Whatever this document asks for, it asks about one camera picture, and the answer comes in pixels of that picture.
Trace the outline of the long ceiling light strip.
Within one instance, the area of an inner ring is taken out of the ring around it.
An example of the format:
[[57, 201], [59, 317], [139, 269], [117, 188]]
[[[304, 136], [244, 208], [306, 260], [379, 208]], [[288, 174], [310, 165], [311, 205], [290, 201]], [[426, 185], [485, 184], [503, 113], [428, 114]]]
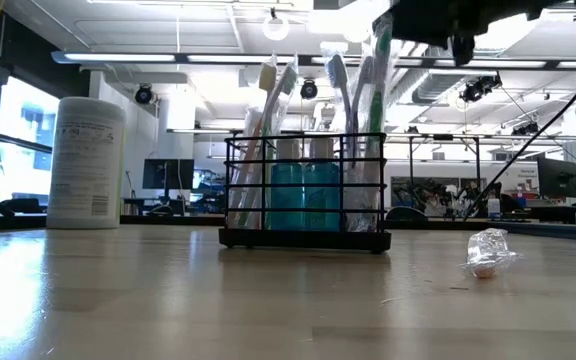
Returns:
[[[265, 62], [270, 55], [255, 54], [186, 54], [186, 53], [75, 53], [54, 51], [59, 64], [179, 64], [179, 65], [253, 65]], [[455, 62], [443, 57], [399, 56], [395, 68], [453, 69]], [[474, 58], [461, 69], [499, 69], [516, 71], [576, 71], [576, 59]]]

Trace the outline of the yellow orange toothbrush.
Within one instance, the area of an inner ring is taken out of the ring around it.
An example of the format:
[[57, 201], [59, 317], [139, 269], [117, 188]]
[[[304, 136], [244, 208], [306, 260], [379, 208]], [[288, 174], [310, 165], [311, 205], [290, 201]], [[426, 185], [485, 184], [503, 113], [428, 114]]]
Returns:
[[[261, 137], [263, 129], [263, 113], [268, 97], [271, 95], [276, 81], [277, 67], [273, 62], [263, 63], [259, 74], [259, 91], [256, 94], [252, 105], [248, 108], [245, 118], [244, 137]], [[258, 204], [257, 197], [259, 188], [260, 165], [258, 163], [249, 163], [249, 160], [257, 160], [260, 155], [260, 140], [243, 140], [245, 146], [244, 154], [239, 155], [239, 159], [245, 161], [245, 164], [238, 165], [238, 171], [233, 180], [234, 185], [238, 188], [232, 190], [230, 206], [236, 208], [229, 215], [229, 226], [232, 228], [247, 228], [249, 225], [255, 225], [255, 219], [250, 220], [250, 216], [255, 214], [242, 209], [252, 208]]]

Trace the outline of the black metal rack frame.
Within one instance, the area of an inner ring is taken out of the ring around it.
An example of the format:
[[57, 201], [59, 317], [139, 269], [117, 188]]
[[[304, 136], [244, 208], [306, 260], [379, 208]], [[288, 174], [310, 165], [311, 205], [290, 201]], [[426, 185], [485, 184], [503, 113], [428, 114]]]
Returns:
[[417, 147], [414, 145], [415, 140], [420, 140], [419, 146], [425, 144], [427, 141], [439, 141], [439, 142], [449, 142], [459, 140], [467, 150], [470, 150], [475, 154], [476, 160], [476, 179], [477, 179], [477, 190], [481, 192], [482, 188], [482, 177], [481, 177], [481, 155], [480, 155], [480, 138], [478, 136], [469, 135], [452, 135], [448, 133], [439, 134], [411, 134], [408, 140], [409, 147], [409, 181], [408, 191], [412, 203], [417, 200], [417, 195], [415, 194], [415, 183], [414, 183], [414, 152]]

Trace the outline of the green white toothbrush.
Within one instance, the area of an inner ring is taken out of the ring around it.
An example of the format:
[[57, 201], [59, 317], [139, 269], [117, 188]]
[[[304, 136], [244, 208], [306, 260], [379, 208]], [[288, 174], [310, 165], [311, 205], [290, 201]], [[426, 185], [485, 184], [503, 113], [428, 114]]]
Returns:
[[[372, 84], [374, 85], [370, 108], [369, 108], [369, 119], [368, 119], [368, 132], [369, 133], [381, 133], [383, 127], [383, 113], [384, 113], [384, 89], [388, 73], [388, 63], [391, 52], [391, 41], [392, 41], [392, 22], [386, 23], [385, 21], [380, 23], [379, 29], [375, 33], [376, 44], [373, 59], [373, 70], [372, 70]], [[377, 158], [380, 157], [379, 152], [382, 149], [380, 145], [379, 136], [369, 136], [367, 138], [366, 146], [366, 157]], [[369, 161], [364, 167], [363, 180], [366, 183], [371, 184], [381, 184], [379, 180], [381, 162], [380, 161]], [[367, 190], [366, 200], [367, 205], [370, 210], [378, 210], [378, 200], [377, 193], [379, 192], [379, 187], [371, 187]], [[367, 232], [375, 232], [377, 229], [377, 218], [376, 213], [371, 213], [364, 215], [364, 223], [366, 225]]]

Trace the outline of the dark blue toothbrush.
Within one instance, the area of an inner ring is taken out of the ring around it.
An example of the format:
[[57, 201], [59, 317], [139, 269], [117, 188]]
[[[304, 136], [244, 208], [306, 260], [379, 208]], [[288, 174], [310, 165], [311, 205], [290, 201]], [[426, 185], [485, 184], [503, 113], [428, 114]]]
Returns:
[[[343, 103], [343, 113], [345, 117], [345, 134], [354, 134], [356, 126], [354, 125], [352, 114], [352, 103], [348, 91], [348, 74], [343, 61], [343, 57], [339, 51], [330, 50], [326, 59], [325, 70], [330, 81], [331, 86], [338, 90], [341, 95]], [[342, 140], [344, 158], [354, 158], [356, 156], [356, 137], [345, 137]], [[356, 180], [355, 162], [345, 162], [344, 167], [344, 183], [346, 185], [353, 183]], [[344, 190], [344, 209], [353, 209], [356, 206], [356, 199], [354, 199], [353, 188], [345, 188]], [[354, 231], [356, 215], [346, 213], [346, 229], [347, 231]]]

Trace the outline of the black monitor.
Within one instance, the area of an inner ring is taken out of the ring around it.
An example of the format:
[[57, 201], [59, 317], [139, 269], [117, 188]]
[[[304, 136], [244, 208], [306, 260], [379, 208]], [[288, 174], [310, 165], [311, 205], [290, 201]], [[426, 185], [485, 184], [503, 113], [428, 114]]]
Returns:
[[145, 159], [142, 187], [159, 190], [191, 190], [194, 161], [192, 159]]

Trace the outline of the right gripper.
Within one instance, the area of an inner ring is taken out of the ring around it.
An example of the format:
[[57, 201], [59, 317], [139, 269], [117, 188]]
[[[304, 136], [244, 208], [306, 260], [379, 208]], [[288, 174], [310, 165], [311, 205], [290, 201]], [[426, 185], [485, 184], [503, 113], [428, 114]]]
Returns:
[[567, 0], [393, 0], [373, 21], [373, 30], [390, 28], [394, 39], [450, 50], [457, 66], [474, 56], [475, 37], [489, 24], [524, 14], [528, 20], [544, 8]]

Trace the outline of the purple toothbrush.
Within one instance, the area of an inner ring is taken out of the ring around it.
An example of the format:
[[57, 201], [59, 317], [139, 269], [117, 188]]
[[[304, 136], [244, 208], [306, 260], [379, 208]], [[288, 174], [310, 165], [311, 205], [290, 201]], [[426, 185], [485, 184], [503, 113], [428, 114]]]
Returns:
[[[349, 139], [350, 155], [352, 158], [359, 158], [358, 162], [350, 164], [348, 175], [351, 183], [369, 183], [370, 178], [366, 178], [366, 167], [370, 166], [370, 162], [364, 161], [366, 157], [366, 142], [365, 136], [358, 136], [358, 133], [363, 131], [360, 123], [360, 107], [362, 105], [363, 93], [370, 88], [372, 83], [372, 67], [373, 57], [368, 55], [363, 58], [361, 66], [358, 71], [356, 86], [351, 102], [351, 122], [349, 133], [354, 134], [354, 137]], [[348, 193], [348, 200], [352, 209], [363, 210], [363, 213], [352, 213], [348, 215], [348, 230], [353, 232], [369, 232], [374, 230], [374, 215], [366, 213], [366, 210], [373, 210], [375, 190], [372, 187], [357, 187], [351, 188]]]

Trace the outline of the silver ventilation duct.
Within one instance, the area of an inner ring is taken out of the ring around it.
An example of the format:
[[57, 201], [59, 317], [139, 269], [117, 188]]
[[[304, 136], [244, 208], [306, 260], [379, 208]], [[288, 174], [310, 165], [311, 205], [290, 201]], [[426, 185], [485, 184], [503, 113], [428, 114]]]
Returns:
[[421, 53], [421, 59], [413, 62], [406, 75], [410, 84], [403, 95], [415, 105], [438, 103], [450, 91], [477, 82], [481, 78], [493, 80], [502, 69], [541, 67], [542, 62], [484, 57], [456, 65], [448, 50], [431, 46]]

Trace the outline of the teal mouthwash bottle white cap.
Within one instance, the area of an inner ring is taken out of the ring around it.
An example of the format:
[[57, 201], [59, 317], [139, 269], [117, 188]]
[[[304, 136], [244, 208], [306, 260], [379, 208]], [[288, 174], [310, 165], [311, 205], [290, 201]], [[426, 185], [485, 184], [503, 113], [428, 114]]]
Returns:
[[326, 159], [326, 162], [309, 162], [304, 168], [305, 205], [307, 209], [327, 209], [327, 212], [307, 212], [305, 226], [310, 231], [339, 230], [340, 190], [339, 165], [333, 162], [334, 140], [315, 138], [310, 142], [309, 155], [312, 159]]
[[278, 140], [277, 159], [271, 168], [269, 213], [271, 230], [302, 230], [304, 228], [303, 170], [297, 139]]

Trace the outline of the white wipes canister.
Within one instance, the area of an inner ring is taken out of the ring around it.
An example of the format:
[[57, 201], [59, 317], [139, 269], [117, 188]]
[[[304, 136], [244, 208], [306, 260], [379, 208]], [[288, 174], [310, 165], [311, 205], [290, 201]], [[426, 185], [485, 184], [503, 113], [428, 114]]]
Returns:
[[119, 226], [125, 112], [88, 97], [59, 101], [46, 226]]

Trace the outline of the black aluminium table frame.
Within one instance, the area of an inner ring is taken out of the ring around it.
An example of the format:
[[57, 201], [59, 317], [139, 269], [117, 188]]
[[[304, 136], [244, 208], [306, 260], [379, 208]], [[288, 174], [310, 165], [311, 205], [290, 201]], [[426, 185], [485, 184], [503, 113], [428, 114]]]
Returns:
[[[209, 226], [221, 227], [222, 217], [120, 217], [121, 225], [172, 225], [172, 226]], [[4, 217], [0, 215], [0, 231], [21, 231], [41, 229], [46, 226], [45, 215], [17, 215]], [[576, 225], [510, 222], [486, 219], [468, 221], [384, 221], [386, 230], [424, 230], [424, 231], [480, 231], [487, 228], [504, 229], [508, 233], [576, 240]]]

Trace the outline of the black monitor on arm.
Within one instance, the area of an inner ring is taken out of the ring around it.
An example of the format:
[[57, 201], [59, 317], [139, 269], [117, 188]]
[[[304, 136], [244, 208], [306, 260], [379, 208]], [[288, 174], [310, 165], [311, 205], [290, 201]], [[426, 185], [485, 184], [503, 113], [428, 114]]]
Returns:
[[576, 198], [576, 164], [540, 158], [537, 160], [541, 196]]

